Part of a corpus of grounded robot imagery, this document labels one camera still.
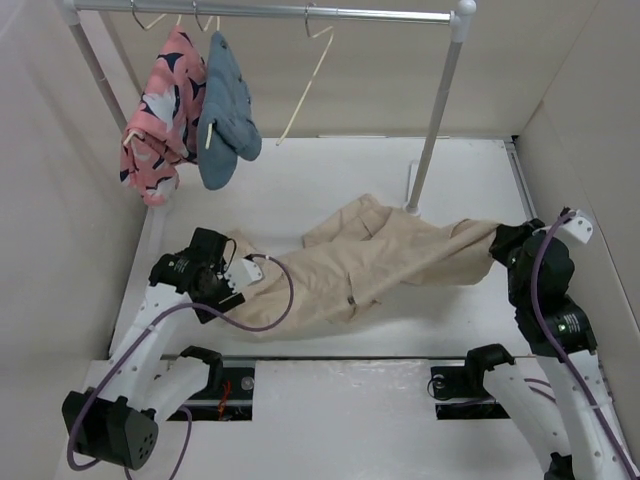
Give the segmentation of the beige trousers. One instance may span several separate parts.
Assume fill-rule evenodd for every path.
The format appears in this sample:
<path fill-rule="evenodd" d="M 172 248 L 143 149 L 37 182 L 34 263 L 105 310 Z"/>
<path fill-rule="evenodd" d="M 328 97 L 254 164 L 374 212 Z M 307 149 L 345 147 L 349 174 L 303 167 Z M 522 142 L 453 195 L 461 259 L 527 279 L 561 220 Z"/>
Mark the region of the beige trousers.
<path fill-rule="evenodd" d="M 366 194 L 302 238 L 302 248 L 260 260 L 264 279 L 230 317 L 250 341 L 298 340 L 357 329 L 382 296 L 405 283 L 474 285 L 489 273 L 495 221 L 439 227 Z"/>

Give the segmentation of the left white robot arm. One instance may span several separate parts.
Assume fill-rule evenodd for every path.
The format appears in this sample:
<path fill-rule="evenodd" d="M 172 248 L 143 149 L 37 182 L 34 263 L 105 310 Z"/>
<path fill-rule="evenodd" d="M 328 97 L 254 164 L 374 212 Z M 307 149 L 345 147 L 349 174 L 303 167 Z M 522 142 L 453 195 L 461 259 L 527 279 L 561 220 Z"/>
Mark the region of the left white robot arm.
<path fill-rule="evenodd" d="M 243 292 L 263 277 L 248 258 L 233 254 L 234 240 L 198 228 L 190 244 L 162 255 L 152 267 L 135 320 L 109 359 L 109 370 L 95 386 L 72 391 L 62 405 L 68 430 L 67 461 L 89 457 L 138 470 L 148 461 L 166 421 L 189 397 L 217 394 L 223 387 L 218 353 L 189 347 L 173 369 L 157 372 L 171 339 L 182 327 L 205 324 L 239 306 Z"/>

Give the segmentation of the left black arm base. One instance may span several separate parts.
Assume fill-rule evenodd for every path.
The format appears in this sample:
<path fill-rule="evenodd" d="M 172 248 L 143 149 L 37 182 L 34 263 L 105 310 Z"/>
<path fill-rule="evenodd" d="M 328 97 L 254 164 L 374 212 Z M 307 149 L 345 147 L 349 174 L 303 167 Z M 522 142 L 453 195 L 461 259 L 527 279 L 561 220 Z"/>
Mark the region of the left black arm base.
<path fill-rule="evenodd" d="M 183 406 L 193 421 L 250 421 L 253 416 L 253 367 L 225 367 L 221 379 L 192 395 Z"/>

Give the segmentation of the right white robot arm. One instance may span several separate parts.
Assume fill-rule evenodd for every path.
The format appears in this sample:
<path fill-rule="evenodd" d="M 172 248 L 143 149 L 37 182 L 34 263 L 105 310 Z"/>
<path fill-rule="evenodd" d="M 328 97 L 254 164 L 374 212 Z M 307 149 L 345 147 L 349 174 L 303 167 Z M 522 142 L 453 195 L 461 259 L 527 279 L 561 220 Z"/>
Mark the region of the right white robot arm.
<path fill-rule="evenodd" d="M 505 266 L 518 329 L 551 389 L 553 403 L 533 390 L 514 356 L 491 344 L 468 352 L 462 381 L 488 393 L 533 451 L 546 479 L 636 479 L 636 466 L 615 426 L 590 321 L 568 294 L 575 271 L 568 241 L 586 244 L 592 223 L 566 208 L 551 226 L 534 219 L 501 225 L 490 247 Z"/>

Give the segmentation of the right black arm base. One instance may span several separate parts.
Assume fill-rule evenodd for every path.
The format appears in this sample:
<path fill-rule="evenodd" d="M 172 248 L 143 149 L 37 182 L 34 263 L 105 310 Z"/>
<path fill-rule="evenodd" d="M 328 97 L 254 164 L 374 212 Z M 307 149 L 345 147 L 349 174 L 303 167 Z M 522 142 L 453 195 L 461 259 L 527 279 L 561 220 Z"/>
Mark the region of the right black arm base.
<path fill-rule="evenodd" d="M 469 379 L 462 365 L 435 366 L 427 383 L 438 420 L 509 419 L 506 410 L 481 386 Z"/>

